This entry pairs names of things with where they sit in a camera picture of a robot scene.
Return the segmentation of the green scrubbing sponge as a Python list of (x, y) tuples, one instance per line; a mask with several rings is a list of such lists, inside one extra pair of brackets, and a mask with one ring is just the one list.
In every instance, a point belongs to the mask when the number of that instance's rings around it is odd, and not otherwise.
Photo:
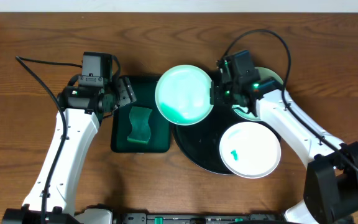
[(129, 121), (132, 126), (127, 137), (129, 142), (148, 144), (151, 138), (149, 119), (152, 110), (140, 106), (133, 106), (129, 113)]

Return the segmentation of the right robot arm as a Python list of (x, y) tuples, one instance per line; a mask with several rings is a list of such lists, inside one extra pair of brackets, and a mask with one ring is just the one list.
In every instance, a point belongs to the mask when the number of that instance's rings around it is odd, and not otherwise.
[(346, 144), (313, 121), (277, 77), (258, 70), (219, 70), (211, 84), (214, 105), (240, 105), (256, 117), (228, 128), (219, 142), (224, 165), (248, 179), (269, 175), (284, 140), (306, 167), (303, 200), (287, 209), (290, 223), (334, 223), (358, 211), (358, 142)]

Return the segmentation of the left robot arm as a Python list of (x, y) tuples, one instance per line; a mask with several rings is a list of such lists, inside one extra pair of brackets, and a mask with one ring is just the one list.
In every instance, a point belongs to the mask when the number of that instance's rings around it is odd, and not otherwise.
[(136, 100), (127, 77), (107, 82), (78, 76), (59, 94), (61, 110), (44, 164), (20, 209), (8, 208), (3, 223), (113, 223), (110, 208), (97, 204), (75, 213), (75, 197), (90, 144), (104, 112)]

